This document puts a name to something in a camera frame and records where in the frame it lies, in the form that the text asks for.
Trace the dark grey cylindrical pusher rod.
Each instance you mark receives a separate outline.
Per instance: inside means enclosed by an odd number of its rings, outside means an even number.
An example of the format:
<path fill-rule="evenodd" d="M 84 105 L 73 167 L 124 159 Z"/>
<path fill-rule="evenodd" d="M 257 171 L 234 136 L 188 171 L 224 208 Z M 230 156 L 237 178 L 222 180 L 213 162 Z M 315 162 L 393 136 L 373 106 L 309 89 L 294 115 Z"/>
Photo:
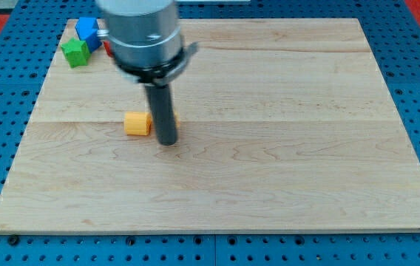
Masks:
<path fill-rule="evenodd" d="M 169 85 L 144 85 L 152 122 L 159 144 L 171 146 L 177 142 L 177 126 Z"/>

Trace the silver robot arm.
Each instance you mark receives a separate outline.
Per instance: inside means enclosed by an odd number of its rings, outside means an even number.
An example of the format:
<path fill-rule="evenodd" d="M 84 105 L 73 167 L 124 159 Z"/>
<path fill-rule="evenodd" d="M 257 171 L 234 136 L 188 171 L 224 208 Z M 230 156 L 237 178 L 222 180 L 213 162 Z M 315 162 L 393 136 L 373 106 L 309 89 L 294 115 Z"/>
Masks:
<path fill-rule="evenodd" d="M 163 146 L 177 142 L 177 121 L 170 83 L 198 51 L 185 45 L 174 0 L 97 0 L 106 28 L 99 38 L 110 43 L 114 62 L 122 73 L 143 84 Z"/>

